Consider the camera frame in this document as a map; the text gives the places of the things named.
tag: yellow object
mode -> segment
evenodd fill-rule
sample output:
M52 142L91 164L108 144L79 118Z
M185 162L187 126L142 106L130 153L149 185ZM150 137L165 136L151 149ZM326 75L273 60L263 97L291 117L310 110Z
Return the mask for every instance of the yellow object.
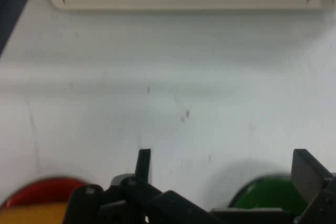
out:
M61 224L66 202L31 205L0 210L1 224Z

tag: screw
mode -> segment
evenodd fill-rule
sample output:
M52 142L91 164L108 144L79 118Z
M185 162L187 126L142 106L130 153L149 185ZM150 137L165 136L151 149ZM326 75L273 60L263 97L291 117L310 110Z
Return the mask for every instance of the screw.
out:
M137 182L133 179L133 178L130 178L129 180L128 180L128 185L129 186L135 186L137 184Z
M298 224L300 220L300 216L296 216L293 220L293 224Z
M323 208L320 208L320 215L326 215L327 212L323 209Z
M331 199L327 198L327 199L325 199L325 200L326 200L326 202L327 202L330 206L332 206L332 200L331 200Z
M93 193L95 193L95 191L96 190L94 188L88 186L85 190L85 193L86 194L93 194Z

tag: white surface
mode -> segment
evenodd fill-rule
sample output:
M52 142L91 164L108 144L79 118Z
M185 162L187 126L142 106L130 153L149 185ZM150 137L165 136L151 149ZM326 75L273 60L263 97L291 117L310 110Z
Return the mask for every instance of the white surface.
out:
M66 13L29 0L0 60L0 197L57 174L106 188L141 147L156 187L206 209L289 171L296 147L335 171L335 39L331 13Z

